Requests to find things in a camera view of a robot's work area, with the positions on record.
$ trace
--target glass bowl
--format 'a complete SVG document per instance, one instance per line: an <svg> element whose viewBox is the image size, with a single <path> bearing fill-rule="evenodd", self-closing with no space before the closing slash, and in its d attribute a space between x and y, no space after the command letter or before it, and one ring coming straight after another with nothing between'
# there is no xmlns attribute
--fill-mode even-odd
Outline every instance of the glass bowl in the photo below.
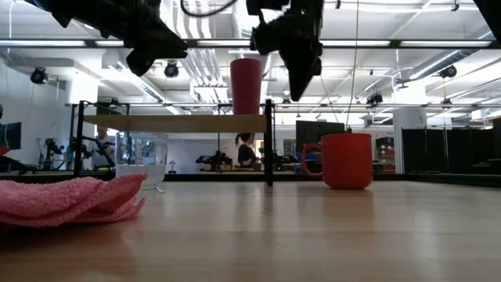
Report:
<svg viewBox="0 0 501 282"><path fill-rule="evenodd" d="M165 177L167 142L166 134L117 133L115 143L117 176L146 173L148 178L142 183L142 188L153 188L163 192L158 185Z"/></svg>

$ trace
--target pink towel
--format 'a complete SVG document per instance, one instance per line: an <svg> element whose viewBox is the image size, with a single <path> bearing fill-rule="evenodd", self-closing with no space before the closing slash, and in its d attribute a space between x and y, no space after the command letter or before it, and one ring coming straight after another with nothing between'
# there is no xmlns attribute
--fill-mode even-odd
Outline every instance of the pink towel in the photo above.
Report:
<svg viewBox="0 0 501 282"><path fill-rule="evenodd" d="M117 222L137 216L146 199L135 195L146 175L126 175L106 183L93 178L54 184L0 181L0 222L31 227L66 222Z"/></svg>

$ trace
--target woman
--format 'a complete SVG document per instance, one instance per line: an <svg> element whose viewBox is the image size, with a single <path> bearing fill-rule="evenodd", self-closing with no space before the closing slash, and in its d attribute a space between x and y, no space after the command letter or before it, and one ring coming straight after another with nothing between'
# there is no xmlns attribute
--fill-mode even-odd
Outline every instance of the woman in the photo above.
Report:
<svg viewBox="0 0 501 282"><path fill-rule="evenodd" d="M235 145L238 146L240 140L242 140L243 144L238 148L238 163L241 168L252 168L254 162L258 160L252 150L254 133L239 133L235 138Z"/></svg>

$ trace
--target black partition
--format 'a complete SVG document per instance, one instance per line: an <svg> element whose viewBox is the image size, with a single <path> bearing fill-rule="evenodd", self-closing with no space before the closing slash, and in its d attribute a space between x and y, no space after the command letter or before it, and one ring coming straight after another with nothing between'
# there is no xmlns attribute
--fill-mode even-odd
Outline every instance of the black partition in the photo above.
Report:
<svg viewBox="0 0 501 282"><path fill-rule="evenodd" d="M427 129L426 136L426 169L428 172L447 172L447 157L445 155L445 131L442 129Z"/></svg>
<svg viewBox="0 0 501 282"><path fill-rule="evenodd" d="M492 130L403 129L405 173L501 174Z"/></svg>
<svg viewBox="0 0 501 282"><path fill-rule="evenodd" d="M469 173L471 171L474 162L470 140L471 131L469 129L447 131L449 172Z"/></svg>
<svg viewBox="0 0 501 282"><path fill-rule="evenodd" d="M423 129L403 129L402 140L405 172L426 171L426 131Z"/></svg>

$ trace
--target white pillar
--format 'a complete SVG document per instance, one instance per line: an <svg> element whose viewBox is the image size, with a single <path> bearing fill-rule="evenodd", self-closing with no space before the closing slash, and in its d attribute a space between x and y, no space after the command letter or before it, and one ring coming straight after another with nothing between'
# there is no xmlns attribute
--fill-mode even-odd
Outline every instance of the white pillar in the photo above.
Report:
<svg viewBox="0 0 501 282"><path fill-rule="evenodd" d="M409 84L407 89L399 89L393 93L393 101L397 104L426 104L425 84L416 81ZM395 167L396 173L402 174L404 168L403 129L425 128L427 115L425 107L398 108L393 112L393 129L395 138Z"/></svg>

